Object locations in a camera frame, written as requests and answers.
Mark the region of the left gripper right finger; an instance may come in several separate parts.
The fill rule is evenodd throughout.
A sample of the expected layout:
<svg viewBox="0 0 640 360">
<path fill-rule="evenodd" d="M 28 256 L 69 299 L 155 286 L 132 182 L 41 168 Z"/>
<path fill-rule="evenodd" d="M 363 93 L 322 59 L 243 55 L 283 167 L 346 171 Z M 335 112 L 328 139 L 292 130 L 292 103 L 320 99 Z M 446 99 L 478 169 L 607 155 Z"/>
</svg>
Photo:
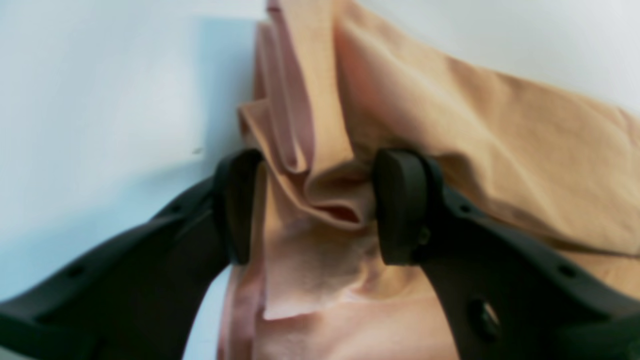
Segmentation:
<svg viewBox="0 0 640 360">
<path fill-rule="evenodd" d="M 488 217 L 431 158 L 381 149 L 372 184 L 382 260 L 419 266 L 462 360 L 637 360 L 639 302 Z"/>
</svg>

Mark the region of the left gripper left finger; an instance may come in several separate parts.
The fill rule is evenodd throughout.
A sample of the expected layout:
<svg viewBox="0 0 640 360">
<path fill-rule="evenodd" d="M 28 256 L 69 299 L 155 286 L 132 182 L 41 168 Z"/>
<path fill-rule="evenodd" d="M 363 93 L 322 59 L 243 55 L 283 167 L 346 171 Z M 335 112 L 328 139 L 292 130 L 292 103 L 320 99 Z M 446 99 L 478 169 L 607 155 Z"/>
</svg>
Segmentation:
<svg viewBox="0 0 640 360">
<path fill-rule="evenodd" d="M 263 155 L 222 158 L 147 222 L 1 303 L 3 351 L 28 360 L 180 360 L 211 283 L 250 258 Z"/>
</svg>

